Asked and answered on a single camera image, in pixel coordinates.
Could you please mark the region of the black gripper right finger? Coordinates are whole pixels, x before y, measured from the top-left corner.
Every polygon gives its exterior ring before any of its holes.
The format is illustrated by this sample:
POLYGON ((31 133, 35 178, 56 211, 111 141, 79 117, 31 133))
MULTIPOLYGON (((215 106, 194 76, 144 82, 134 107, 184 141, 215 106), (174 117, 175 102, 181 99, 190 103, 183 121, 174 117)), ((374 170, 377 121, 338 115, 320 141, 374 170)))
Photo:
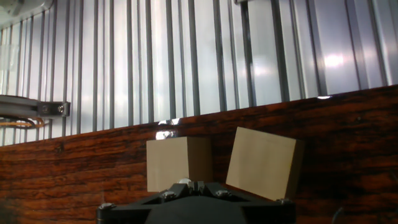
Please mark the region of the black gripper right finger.
POLYGON ((196 183, 196 195, 204 199, 200 213, 216 223, 295 223, 295 202, 288 198, 272 201, 217 182, 196 183))

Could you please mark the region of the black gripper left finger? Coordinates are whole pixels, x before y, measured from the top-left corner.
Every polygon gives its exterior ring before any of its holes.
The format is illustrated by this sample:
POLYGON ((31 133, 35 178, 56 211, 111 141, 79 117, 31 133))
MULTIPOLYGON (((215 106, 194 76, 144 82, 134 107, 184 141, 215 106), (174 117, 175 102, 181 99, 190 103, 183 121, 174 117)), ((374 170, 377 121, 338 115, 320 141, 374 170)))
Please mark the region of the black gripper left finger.
POLYGON ((178 199, 193 196, 196 182, 180 181, 170 188, 129 205, 103 203, 96 209, 96 224, 145 223, 150 212, 178 199))

